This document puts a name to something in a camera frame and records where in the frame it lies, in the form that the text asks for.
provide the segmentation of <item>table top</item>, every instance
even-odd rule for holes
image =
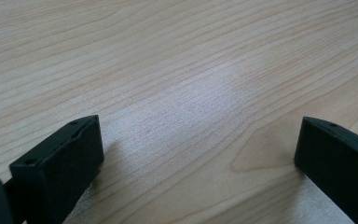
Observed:
[[[303,116],[358,133],[358,1],[0,1],[0,178],[93,114],[65,223],[351,223],[293,157]]]

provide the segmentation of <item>wooden surface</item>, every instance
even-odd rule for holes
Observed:
[[[303,116],[358,133],[358,1],[0,1],[0,178],[92,114],[66,223],[351,223],[293,157]]]

